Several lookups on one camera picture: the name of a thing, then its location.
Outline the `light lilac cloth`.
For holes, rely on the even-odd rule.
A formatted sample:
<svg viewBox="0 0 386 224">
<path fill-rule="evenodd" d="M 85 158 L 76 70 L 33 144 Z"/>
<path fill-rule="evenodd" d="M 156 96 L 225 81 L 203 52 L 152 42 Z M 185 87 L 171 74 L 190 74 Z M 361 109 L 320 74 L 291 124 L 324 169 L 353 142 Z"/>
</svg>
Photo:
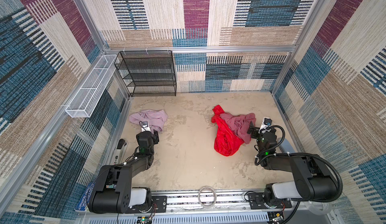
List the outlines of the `light lilac cloth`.
<svg viewBox="0 0 386 224">
<path fill-rule="evenodd" d="M 163 132 L 164 125 L 167 122 L 168 115 L 162 110 L 145 109 L 133 113 L 129 116 L 129 121 L 133 124 L 140 125 L 147 122 L 152 132 L 154 130 Z"/>
</svg>

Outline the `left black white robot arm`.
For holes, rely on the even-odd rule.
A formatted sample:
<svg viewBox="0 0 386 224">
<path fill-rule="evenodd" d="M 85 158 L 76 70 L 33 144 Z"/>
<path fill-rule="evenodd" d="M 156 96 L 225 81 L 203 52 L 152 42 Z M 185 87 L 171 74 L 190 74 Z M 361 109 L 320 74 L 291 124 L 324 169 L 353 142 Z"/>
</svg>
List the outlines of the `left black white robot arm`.
<svg viewBox="0 0 386 224">
<path fill-rule="evenodd" d="M 149 188 L 133 187 L 132 179 L 148 170 L 154 161 L 158 131 L 136 135 L 138 147 L 130 160 L 117 165 L 104 165 L 88 198 L 88 210 L 95 214 L 129 214 L 148 212 L 153 208 Z"/>
</svg>

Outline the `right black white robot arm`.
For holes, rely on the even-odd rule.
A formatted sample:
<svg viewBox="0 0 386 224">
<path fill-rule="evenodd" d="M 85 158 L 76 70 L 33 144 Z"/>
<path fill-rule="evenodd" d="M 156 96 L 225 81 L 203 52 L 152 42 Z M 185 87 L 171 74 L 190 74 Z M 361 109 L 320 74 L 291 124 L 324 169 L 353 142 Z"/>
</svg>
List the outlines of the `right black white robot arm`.
<svg viewBox="0 0 386 224">
<path fill-rule="evenodd" d="M 250 124 L 247 133 L 256 140 L 255 166 L 266 170 L 290 172 L 292 181 L 266 185 L 262 199 L 268 207 L 276 207 L 287 199 L 297 202 L 314 201 L 330 203 L 343 192 L 343 180 L 334 166 L 319 155 L 298 152 L 277 153 L 284 143 L 278 139 L 276 130 L 285 135 L 284 128 L 264 119 L 260 128 Z"/>
</svg>

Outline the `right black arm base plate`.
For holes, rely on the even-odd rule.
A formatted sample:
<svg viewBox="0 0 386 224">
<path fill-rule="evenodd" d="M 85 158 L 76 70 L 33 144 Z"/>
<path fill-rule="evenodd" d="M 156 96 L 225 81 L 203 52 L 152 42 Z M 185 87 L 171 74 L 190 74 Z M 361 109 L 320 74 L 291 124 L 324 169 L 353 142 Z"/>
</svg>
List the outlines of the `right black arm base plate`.
<svg viewBox="0 0 386 224">
<path fill-rule="evenodd" d="M 264 202 L 264 193 L 262 192 L 247 191 L 244 194 L 244 199 L 249 203 L 252 210 L 286 210 L 291 209 L 293 206 L 287 199 L 273 200 L 271 203 L 267 204 Z"/>
</svg>

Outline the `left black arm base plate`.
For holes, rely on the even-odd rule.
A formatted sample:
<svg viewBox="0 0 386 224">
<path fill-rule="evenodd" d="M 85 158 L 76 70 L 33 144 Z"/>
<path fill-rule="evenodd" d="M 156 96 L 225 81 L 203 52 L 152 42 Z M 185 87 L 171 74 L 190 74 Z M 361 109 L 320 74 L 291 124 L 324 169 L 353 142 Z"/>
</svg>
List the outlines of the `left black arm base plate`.
<svg viewBox="0 0 386 224">
<path fill-rule="evenodd" d="M 167 196 L 165 195 L 152 196 L 151 211 L 150 211 L 152 214 L 166 213 L 166 207 L 167 207 Z"/>
</svg>

